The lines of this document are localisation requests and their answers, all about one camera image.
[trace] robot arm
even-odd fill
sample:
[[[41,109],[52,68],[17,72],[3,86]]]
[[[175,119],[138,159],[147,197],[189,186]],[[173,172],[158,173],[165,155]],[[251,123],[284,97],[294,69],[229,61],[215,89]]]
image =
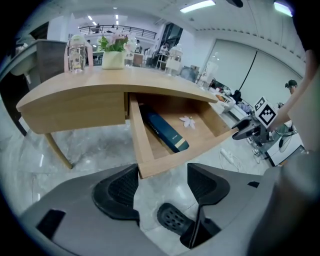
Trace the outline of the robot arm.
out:
[[[264,97],[261,97],[254,105],[254,113],[241,119],[232,127],[239,129],[232,138],[242,140],[256,136],[261,143],[273,141],[271,132],[268,132],[268,127],[277,115],[274,107]]]

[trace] open drawer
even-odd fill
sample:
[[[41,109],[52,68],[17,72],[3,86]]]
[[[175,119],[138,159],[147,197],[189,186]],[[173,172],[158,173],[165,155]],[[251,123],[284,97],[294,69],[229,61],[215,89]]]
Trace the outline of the open drawer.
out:
[[[189,144],[178,153],[163,143],[144,124],[139,104],[151,106]],[[220,144],[236,132],[231,130],[208,102],[168,95],[130,93],[129,116],[134,151],[141,178],[160,174]],[[184,127],[180,117],[192,117],[195,129]]]

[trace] blue book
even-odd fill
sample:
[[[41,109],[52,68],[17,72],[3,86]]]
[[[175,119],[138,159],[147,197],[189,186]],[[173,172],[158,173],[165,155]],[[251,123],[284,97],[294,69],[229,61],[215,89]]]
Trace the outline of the blue book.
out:
[[[189,148],[188,142],[149,105],[139,106],[142,120],[174,152]]]

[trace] wooden drawer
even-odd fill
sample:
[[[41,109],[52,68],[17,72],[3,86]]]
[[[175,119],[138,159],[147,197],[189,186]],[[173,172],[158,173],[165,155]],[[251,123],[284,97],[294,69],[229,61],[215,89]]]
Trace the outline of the wooden drawer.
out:
[[[124,93],[58,93],[21,114],[36,134],[125,123]]]
[[[150,105],[189,144],[173,153],[142,120],[139,103]],[[130,93],[129,115],[135,155],[141,178],[160,174],[220,144],[236,132],[231,130],[208,102],[156,94]],[[192,117],[195,129],[185,128],[180,117]]]

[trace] potted plant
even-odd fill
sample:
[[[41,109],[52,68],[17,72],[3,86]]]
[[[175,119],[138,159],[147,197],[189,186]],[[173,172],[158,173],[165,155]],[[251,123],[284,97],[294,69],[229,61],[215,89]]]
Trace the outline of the potted plant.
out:
[[[102,57],[102,69],[121,70],[125,68],[125,45],[128,42],[128,36],[118,32],[111,31],[106,36],[98,39],[98,51],[104,51]]]

